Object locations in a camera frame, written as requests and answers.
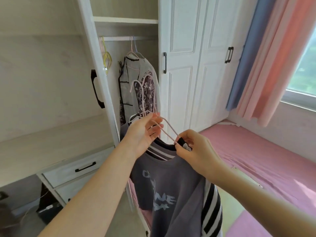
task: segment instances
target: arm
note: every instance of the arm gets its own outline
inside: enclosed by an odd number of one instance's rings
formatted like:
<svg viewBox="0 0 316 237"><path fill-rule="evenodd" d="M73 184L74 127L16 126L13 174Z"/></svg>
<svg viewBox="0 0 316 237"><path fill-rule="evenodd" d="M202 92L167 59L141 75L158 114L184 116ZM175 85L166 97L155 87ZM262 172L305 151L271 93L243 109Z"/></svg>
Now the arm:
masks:
<svg viewBox="0 0 316 237"><path fill-rule="evenodd" d="M206 137L193 130L180 136L192 151L176 145L177 154L208 181L235 197L272 236L316 235L316 219L232 172Z"/></svg>
<svg viewBox="0 0 316 237"><path fill-rule="evenodd" d="M151 113L129 127L96 174L39 237L103 237L106 234L136 159L161 133L158 126L150 128L151 120L162 121Z"/></svg>

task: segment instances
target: cable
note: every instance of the cable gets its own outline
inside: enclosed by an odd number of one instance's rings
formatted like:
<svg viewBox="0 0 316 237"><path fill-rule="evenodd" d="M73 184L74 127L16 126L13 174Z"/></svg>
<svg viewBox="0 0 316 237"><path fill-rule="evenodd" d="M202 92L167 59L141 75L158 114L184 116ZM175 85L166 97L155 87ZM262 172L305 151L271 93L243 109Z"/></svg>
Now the cable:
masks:
<svg viewBox="0 0 316 237"><path fill-rule="evenodd" d="M37 200L41 199L41 198L44 197L48 192L49 192L49 190L47 190L47 192L46 192L44 195L42 195L41 197L37 198L37 199L34 200L34 201L37 201ZM30 208L25 212L25 214L23 215L22 219L20 220L20 224L22 224L23 219L25 218L26 214L30 211L31 208L33 208L33 206L30 207Z"/></svg>
<svg viewBox="0 0 316 237"><path fill-rule="evenodd" d="M106 50L103 37L102 37L102 43L104 46L103 64L104 64L105 68L109 69L112 65L112 57L111 57L110 53Z"/></svg>

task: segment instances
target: paneled door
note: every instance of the paneled door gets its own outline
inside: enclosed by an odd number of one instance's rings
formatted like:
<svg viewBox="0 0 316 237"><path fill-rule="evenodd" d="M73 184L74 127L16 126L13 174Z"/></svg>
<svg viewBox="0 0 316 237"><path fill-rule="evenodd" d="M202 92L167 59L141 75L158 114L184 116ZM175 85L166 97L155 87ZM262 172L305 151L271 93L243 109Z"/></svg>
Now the paneled door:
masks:
<svg viewBox="0 0 316 237"><path fill-rule="evenodd" d="M226 102L256 3L257 0L207 0L201 59L189 125L195 131L228 117ZM230 55L228 47L234 47Z"/></svg>
<svg viewBox="0 0 316 237"><path fill-rule="evenodd" d="M207 0L160 0L161 116L177 132L189 128ZM176 137L171 128L165 131ZM162 140L170 139L162 134Z"/></svg>

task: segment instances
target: cabinet door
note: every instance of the cabinet door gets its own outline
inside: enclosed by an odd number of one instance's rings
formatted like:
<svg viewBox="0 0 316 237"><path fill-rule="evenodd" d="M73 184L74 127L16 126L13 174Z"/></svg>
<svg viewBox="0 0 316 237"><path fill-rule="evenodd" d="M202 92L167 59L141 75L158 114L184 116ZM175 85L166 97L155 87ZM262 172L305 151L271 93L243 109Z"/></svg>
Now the cabinet door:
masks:
<svg viewBox="0 0 316 237"><path fill-rule="evenodd" d="M91 9L91 4L89 0L78 0L78 5L85 29L85 33L87 36L87 40L89 43L89 48L92 55L93 64L95 70L97 72L98 80L100 82L101 91L103 95L103 100L105 103L105 111L106 115L111 127L111 133L113 136L114 145L117 146L119 144L119 133L115 120L113 103L111 100L109 85L107 82L105 67L102 60L102 54L99 46L99 40L97 36L97 31L95 29L95 24L93 20L93 14ZM131 188L129 183L126 185L126 193L128 196L128 201L130 203L130 207L133 210L133 199L131 195Z"/></svg>
<svg viewBox="0 0 316 237"><path fill-rule="evenodd" d="M177 132L189 128L207 0L160 0L161 116ZM176 137L171 128L165 130ZM162 135L165 142L170 142Z"/></svg>
<svg viewBox="0 0 316 237"><path fill-rule="evenodd" d="M253 14L254 8L245 0L207 1L201 59L190 123L190 128L195 131L201 131L228 117L229 112L225 111L226 102L252 19L252 15L240 15L242 6L251 8ZM228 58L228 47L233 43L237 46L234 47L232 60L225 63Z"/></svg>

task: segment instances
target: window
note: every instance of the window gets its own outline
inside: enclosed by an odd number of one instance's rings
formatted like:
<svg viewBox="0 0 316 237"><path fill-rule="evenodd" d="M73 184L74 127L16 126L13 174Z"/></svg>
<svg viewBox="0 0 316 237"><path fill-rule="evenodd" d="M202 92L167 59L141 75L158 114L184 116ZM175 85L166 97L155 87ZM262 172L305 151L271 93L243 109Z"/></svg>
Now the window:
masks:
<svg viewBox="0 0 316 237"><path fill-rule="evenodd" d="M316 110L316 28L282 101Z"/></svg>

